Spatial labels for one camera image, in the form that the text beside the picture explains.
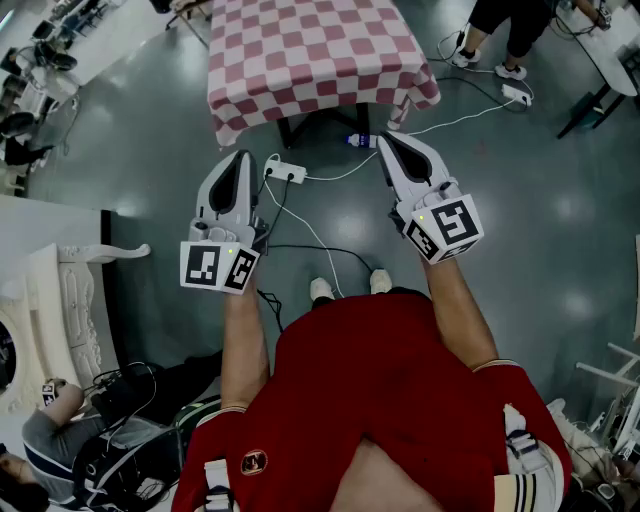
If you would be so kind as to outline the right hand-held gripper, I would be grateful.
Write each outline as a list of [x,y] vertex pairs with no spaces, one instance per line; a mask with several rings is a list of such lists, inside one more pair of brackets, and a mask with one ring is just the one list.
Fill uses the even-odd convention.
[[468,251],[484,237],[471,195],[461,192],[435,149],[408,134],[382,132],[378,152],[386,183],[401,200],[389,216],[429,265]]

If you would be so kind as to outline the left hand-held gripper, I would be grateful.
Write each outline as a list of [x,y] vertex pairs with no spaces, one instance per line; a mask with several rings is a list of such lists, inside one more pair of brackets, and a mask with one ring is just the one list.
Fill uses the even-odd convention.
[[180,285],[185,288],[242,295],[266,251],[269,225],[253,220],[258,203],[257,164],[247,150],[218,162],[203,181],[199,215],[227,214],[236,207],[240,221],[194,218],[180,246]]

